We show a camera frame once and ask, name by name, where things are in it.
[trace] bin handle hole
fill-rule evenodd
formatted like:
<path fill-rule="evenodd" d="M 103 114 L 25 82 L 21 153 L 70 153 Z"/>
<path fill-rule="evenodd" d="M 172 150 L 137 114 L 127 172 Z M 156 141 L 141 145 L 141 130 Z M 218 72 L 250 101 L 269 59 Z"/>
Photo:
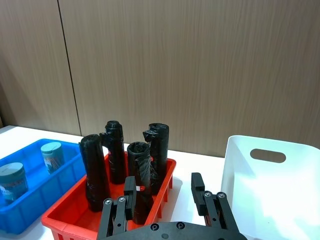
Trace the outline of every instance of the bin handle hole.
<path fill-rule="evenodd" d="M 286 160 L 286 155 L 278 151 L 269 151 L 255 148 L 250 152 L 253 159 L 281 164 Z"/>

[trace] wood grain wall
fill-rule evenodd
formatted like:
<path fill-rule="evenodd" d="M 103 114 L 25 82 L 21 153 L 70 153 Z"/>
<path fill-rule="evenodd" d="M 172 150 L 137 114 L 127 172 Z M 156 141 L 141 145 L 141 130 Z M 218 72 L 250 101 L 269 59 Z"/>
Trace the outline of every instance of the wood grain wall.
<path fill-rule="evenodd" d="M 228 137 L 320 147 L 320 1 L 60 0 L 82 134 L 152 122 L 172 150 Z"/>
<path fill-rule="evenodd" d="M 56 0 L 0 0 L 4 124 L 80 135 Z"/>

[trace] black robotic claw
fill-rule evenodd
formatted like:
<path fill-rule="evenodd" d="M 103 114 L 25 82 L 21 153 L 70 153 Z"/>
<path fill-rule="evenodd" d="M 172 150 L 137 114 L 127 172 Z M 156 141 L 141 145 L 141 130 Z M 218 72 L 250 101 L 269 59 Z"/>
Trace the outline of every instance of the black robotic claw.
<path fill-rule="evenodd" d="M 247 240 L 238 230 L 224 192 L 206 191 L 198 172 L 191 174 L 191 191 L 205 226 L 181 221 L 159 222 L 127 231 L 127 220 L 133 218 L 137 194 L 135 178 L 127 177 L 124 196 L 116 203 L 110 198 L 104 201 L 97 240 Z"/>
<path fill-rule="evenodd" d="M 127 222 L 132 220 L 136 206 L 136 179 L 128 176 L 124 182 L 124 196 L 116 201 L 104 200 L 97 240 L 115 236 L 127 231 Z"/>

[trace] rolled trash bag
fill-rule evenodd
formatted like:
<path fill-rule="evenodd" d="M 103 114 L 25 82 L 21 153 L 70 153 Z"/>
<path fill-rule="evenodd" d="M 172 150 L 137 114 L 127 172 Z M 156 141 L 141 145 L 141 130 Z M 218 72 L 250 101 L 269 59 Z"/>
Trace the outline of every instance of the rolled trash bag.
<path fill-rule="evenodd" d="M 145 224 L 154 204 L 150 182 L 150 148 L 145 142 L 133 142 L 127 147 L 129 176 L 135 176 L 137 186 L 133 222 Z"/>
<path fill-rule="evenodd" d="M 149 130 L 143 132 L 143 136 L 150 147 L 151 189 L 152 194 L 156 195 L 167 174 L 169 126 L 162 123 L 151 123 Z"/>
<path fill-rule="evenodd" d="M 118 121 L 108 121 L 105 133 L 101 133 L 102 145 L 108 148 L 109 174 L 113 184 L 123 184 L 126 180 L 124 133 Z"/>
<path fill-rule="evenodd" d="M 85 136 L 79 148 L 86 171 L 85 196 L 89 209 L 102 211 L 104 200 L 110 198 L 110 189 L 101 138 L 97 134 Z"/>

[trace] red plastic basket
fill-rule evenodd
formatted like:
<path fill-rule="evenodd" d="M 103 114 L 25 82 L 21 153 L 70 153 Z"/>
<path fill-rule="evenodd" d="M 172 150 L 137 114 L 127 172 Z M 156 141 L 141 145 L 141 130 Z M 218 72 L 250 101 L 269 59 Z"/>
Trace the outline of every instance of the red plastic basket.
<path fill-rule="evenodd" d="M 106 171 L 109 174 L 108 156 L 104 158 Z M 173 187 L 173 172 L 176 161 L 168 158 L 166 176 L 157 195 L 152 196 L 154 203 L 144 225 L 150 225 L 162 217 L 162 208 L 168 201 L 169 189 Z M 96 240 L 100 224 L 101 212 L 88 209 L 85 192 L 86 176 L 78 181 L 64 196 L 62 196 L 42 216 L 42 224 L 51 229 L 55 240 Z M 111 197 L 117 199 L 124 194 L 124 184 L 112 184 L 109 181 Z M 143 225 L 128 221 L 128 230 Z"/>

